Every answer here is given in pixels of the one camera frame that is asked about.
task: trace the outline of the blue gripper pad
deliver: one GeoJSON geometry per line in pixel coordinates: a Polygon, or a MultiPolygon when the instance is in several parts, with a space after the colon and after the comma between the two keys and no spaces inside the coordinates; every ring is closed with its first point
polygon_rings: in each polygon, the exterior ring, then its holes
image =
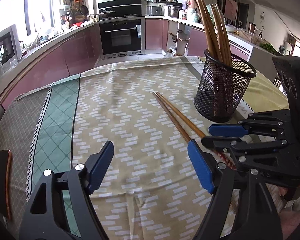
{"type": "Polygon", "coordinates": [[[87,193],[91,195],[95,190],[100,187],[103,178],[108,170],[114,155],[114,145],[112,142],[107,141],[98,154],[91,155],[86,163],[95,163],[91,171],[89,171],[89,184],[86,187],[87,193]]]}
{"type": "Polygon", "coordinates": [[[212,124],[209,127],[209,133],[212,136],[241,138],[249,134],[249,131],[245,129],[242,125],[237,125],[237,124],[226,124],[226,125],[212,124]]]}
{"type": "Polygon", "coordinates": [[[212,171],[202,157],[201,152],[195,140],[191,140],[188,143],[188,155],[198,175],[201,186],[210,194],[213,194],[215,186],[213,185],[212,171]]]}

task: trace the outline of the black mesh cup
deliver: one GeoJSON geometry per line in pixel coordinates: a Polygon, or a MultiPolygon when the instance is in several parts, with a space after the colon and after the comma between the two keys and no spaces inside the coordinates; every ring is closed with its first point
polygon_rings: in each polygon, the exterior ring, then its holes
{"type": "Polygon", "coordinates": [[[215,60],[206,49],[206,62],[194,98],[194,105],[201,115],[213,122],[231,119],[257,71],[244,59],[232,54],[232,67],[215,60]]]}

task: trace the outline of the built-in oven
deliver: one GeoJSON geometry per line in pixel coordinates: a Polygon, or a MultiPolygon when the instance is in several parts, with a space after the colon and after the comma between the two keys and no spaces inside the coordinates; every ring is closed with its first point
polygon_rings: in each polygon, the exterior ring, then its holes
{"type": "Polygon", "coordinates": [[[101,59],[144,54],[145,17],[109,19],[100,22],[101,59]]]}

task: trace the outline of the smartphone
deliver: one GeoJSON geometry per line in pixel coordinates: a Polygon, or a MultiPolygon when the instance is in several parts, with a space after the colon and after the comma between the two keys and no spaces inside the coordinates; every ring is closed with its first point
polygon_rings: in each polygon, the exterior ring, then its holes
{"type": "Polygon", "coordinates": [[[11,220],[9,185],[12,153],[10,150],[0,151],[0,213],[11,220]]]}

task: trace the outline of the bottle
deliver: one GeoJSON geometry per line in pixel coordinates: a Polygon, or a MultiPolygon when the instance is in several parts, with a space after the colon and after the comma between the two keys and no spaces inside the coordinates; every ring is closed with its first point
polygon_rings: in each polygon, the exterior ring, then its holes
{"type": "Polygon", "coordinates": [[[173,53],[172,53],[172,50],[169,49],[168,50],[168,53],[166,55],[164,55],[164,57],[174,57],[173,53]]]}

